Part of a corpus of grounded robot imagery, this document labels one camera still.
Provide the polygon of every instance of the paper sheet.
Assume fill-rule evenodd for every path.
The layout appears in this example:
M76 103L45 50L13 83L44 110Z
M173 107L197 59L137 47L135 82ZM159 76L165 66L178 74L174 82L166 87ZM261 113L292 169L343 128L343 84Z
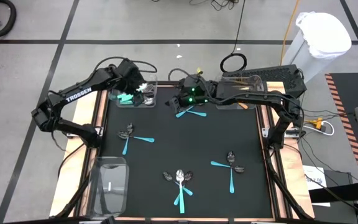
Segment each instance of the paper sheet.
M324 175L324 169L323 168L314 167L314 166L303 166L303 170L305 171L305 174L308 177L310 177L314 181L320 183L324 187L327 187L326 176ZM308 184L308 189L309 190L321 189L322 188L318 184L308 180L307 178L306 178L306 183ZM325 207L330 207L331 206L331 204L329 202L327 202L327 203L312 203L312 205L320 205L320 206L325 206Z

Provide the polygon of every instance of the gray floor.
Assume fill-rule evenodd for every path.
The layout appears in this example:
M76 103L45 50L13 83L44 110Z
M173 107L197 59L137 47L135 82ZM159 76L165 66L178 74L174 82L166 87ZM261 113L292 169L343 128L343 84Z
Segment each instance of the gray floor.
M175 67L189 72L201 67L207 79L215 79L221 75L221 59L232 50L233 45L181 43L194 39L234 40L241 12L241 5L236 5L231 11L223 9L217 12L207 2L190 6L187 0L13 2L18 11L17 22L11 33L0 38L0 206L30 126L30 111L39 100L48 73L53 75L50 89L59 90L86 78L102 58L119 55L156 65L159 80L166 80L169 70ZM78 2L78 7L67 40L79 42L65 44L64 47L60 44L63 49L61 55L58 54L56 69L50 69L74 2ZM358 26L358 0L346 2ZM282 40L294 5L295 0L248 0L239 38ZM2 20L7 18L4 14L7 10L0 6ZM352 40L357 40L340 0L302 0L298 12L310 11L336 16L349 31ZM297 28L293 25L288 39L294 38L296 32ZM178 42L119 44L112 41L102 45L86 41L154 39ZM4 40L30 41L13 44ZM42 40L51 41L44 44ZM280 61L279 42L273 45L254 42L238 45L238 48L247 55L249 69L276 66ZM227 69L234 69L236 65L236 60L229 61ZM336 111L323 76L327 72L358 72L358 45L353 45L347 54L307 83L308 91L303 103L306 109ZM179 73L173 75L176 80L182 77ZM74 103L68 105L63 112L64 117L71 119L74 109ZM358 178L358 168L341 121L332 119L331 122L336 130L333 137L309 134L306 139L324 162L334 169L351 172ZM62 136L57 136L57 139L65 145ZM5 222L47 218L62 157L63 152L55 147L50 135L36 130L22 172L16 176L19 179L14 185L16 188L6 215L2 212L0 218L4 218ZM311 165L305 155L303 158L306 165Z

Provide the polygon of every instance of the robotic arm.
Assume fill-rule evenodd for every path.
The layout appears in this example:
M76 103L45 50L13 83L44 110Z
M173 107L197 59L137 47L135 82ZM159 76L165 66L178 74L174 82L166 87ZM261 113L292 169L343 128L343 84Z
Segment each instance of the robotic arm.
M281 149L284 135L288 126L293 123L300 127L300 102L291 95L284 95L279 91L244 91L234 87L229 81L205 81L200 75L188 75L179 83L179 94L174 96L169 104L175 113L182 107L199 103L213 103L215 105L231 105L233 103L252 103L272 107L280 119L270 128L267 136L269 148Z
M76 83L59 92L49 91L45 101L31 112L41 131L55 130L78 135L86 146L98 147L99 136L91 124L79 125L60 117L63 107L93 91L115 89L134 95L135 105L143 102L142 95L136 89L145 83L136 64L124 58L118 67L110 65L95 69L86 80Z

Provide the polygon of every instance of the clear plastic tray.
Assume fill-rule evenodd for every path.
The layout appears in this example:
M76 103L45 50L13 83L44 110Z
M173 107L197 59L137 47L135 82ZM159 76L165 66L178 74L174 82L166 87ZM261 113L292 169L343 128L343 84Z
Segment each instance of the clear plastic tray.
M117 106L120 108L153 108L156 105L156 101L157 101L157 85L158 85L157 76L154 74L145 74L143 75L143 78L146 80L148 86L153 85L153 88L151 90L150 89L147 90L147 93L153 95L153 97L144 96L145 101L141 105L134 106L133 104L121 103L120 99L118 99L118 96L123 93L117 90L112 90L110 92L109 99L115 100Z
M238 87L239 90L243 89L244 91L263 91L264 85L262 79L258 75L253 75L250 77L222 77L220 82L228 83ZM244 109L254 109L256 105L250 103L234 103L232 105L216 105L219 110L244 110Z
M122 157L97 157L89 177L86 217L117 217L126 209L129 167Z

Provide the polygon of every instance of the trash can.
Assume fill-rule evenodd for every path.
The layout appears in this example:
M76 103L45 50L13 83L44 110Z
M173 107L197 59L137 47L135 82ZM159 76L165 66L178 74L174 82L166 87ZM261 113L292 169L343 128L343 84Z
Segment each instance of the trash can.
M305 83L352 46L341 21L328 13L302 12L296 18L296 26L300 30L282 65L295 64L302 69Z

